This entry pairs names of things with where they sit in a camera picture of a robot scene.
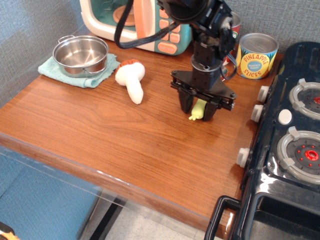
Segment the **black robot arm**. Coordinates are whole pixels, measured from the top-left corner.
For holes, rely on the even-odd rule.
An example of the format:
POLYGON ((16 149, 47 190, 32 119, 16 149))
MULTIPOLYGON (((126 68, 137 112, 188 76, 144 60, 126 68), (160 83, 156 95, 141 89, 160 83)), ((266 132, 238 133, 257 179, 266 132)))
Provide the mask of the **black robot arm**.
POLYGON ((181 109, 188 113, 194 98, 206 102, 203 121, 216 110, 232 110, 237 94, 222 79, 223 62, 231 56, 233 16, 223 0, 159 0, 158 5, 176 24, 190 25, 193 40, 192 71, 171 72, 171 87, 177 89, 181 109))

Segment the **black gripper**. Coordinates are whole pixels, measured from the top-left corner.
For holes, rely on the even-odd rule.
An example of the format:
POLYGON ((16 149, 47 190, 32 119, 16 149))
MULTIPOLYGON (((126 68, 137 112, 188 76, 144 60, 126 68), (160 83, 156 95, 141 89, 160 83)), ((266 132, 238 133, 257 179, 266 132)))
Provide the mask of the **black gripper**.
POLYGON ((227 87, 221 79, 222 61, 201 63, 191 59, 191 71, 173 70, 171 87, 178 90, 181 110, 188 113, 194 97, 206 101, 203 121, 212 119, 217 108, 231 111, 237 94, 227 87))

